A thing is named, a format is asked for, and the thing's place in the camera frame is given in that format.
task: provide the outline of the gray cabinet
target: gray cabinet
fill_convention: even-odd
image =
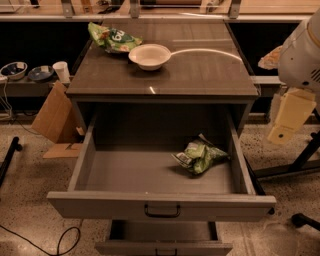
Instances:
[[[68,96],[86,136],[67,191],[48,200],[65,218],[112,220],[107,255],[226,255],[215,222],[258,221],[274,207],[256,194],[239,135],[258,92],[222,21],[105,20],[175,54],[145,72],[91,45]],[[171,154],[203,133],[228,161],[192,176]]]

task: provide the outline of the open drawer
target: open drawer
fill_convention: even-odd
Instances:
[[[222,243],[214,222],[112,221],[102,255],[227,255],[232,244]]]
[[[230,160],[193,176],[171,154],[199,133]],[[48,200],[65,218],[177,221],[257,221],[276,203],[255,194],[225,104],[97,104],[68,191]]]

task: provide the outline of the cable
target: cable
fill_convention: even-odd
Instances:
[[[15,118],[15,119],[13,120],[12,124],[14,124],[15,122],[17,122],[18,124],[20,124],[20,126],[21,126],[24,130],[26,130],[27,132],[30,132],[31,134],[34,134],[34,135],[41,135],[40,133],[33,132],[33,131],[29,130],[28,128],[24,127],[24,125],[23,125],[17,118]]]
[[[1,100],[0,103],[1,103],[2,107],[4,108],[4,110],[8,111],[9,113],[8,113],[8,117],[1,118],[0,120],[12,119],[12,106],[8,102],[8,97],[7,97],[7,93],[6,93],[7,84],[8,84],[8,78],[5,79],[5,83],[4,83],[4,87],[3,87],[3,94],[4,94],[5,99],[0,97],[0,100]]]
[[[0,228],[4,229],[5,231],[7,231],[7,232],[9,232],[9,233],[11,233],[11,234],[13,234],[13,235],[15,235],[15,236],[20,237],[21,239],[27,241],[27,242],[30,243],[32,246],[34,246],[35,248],[37,248],[38,250],[42,251],[43,253],[45,253],[45,254],[47,254],[47,255],[49,255],[49,256],[62,256],[62,255],[65,255],[65,254],[69,253],[71,250],[73,250],[73,249],[77,246],[77,244],[78,244],[79,241],[80,241],[80,236],[81,236],[81,232],[80,232],[80,229],[79,229],[79,228],[77,228],[77,227],[68,228],[66,231],[63,232],[63,234],[61,235],[61,237],[60,237],[60,239],[59,239],[59,242],[58,242],[58,245],[57,245],[57,254],[50,254],[50,253],[46,252],[45,250],[43,250],[42,248],[40,248],[39,246],[35,245],[35,244],[34,244],[33,242],[31,242],[29,239],[27,239],[27,238],[19,235],[18,233],[13,232],[13,231],[11,231],[10,229],[5,228],[5,227],[2,226],[2,225],[0,225]],[[69,250],[67,250],[67,251],[65,251],[65,252],[63,252],[63,253],[60,253],[60,244],[61,244],[61,241],[63,240],[63,237],[64,237],[70,230],[73,230],[73,229],[77,230],[77,238],[76,238],[76,241],[74,242],[74,244],[72,245],[72,247],[71,247]]]

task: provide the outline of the speckled floor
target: speckled floor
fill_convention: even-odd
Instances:
[[[58,240],[69,227],[76,226],[82,236],[67,255],[95,256],[95,242],[104,240],[107,220],[63,219],[47,201],[49,191],[68,187],[75,159],[43,159],[52,145],[33,134],[29,123],[0,123],[0,161],[14,136],[23,146],[15,152],[0,188],[0,225],[30,239],[50,254],[56,253]],[[281,148],[264,143],[265,125],[247,124],[241,136],[243,152],[254,170],[290,164],[303,150],[310,133],[319,125],[305,125],[294,140]],[[320,220],[320,172],[260,179],[267,194],[277,199],[276,212],[257,223],[219,223],[223,242],[233,243],[228,255],[239,256],[316,256],[320,252],[320,233],[304,226],[295,228],[290,217],[298,212]],[[68,233],[61,251],[74,242],[76,233]],[[0,229],[0,256],[45,255],[21,238]]]

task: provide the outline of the crumpled bag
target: crumpled bag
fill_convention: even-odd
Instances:
[[[90,22],[88,31],[97,46],[104,48],[108,53],[130,52],[142,44],[142,38],[133,37],[122,30],[100,26]]]
[[[199,175],[214,164],[229,159],[229,155],[215,147],[202,134],[190,142],[184,152],[172,154],[173,158],[193,175]]]

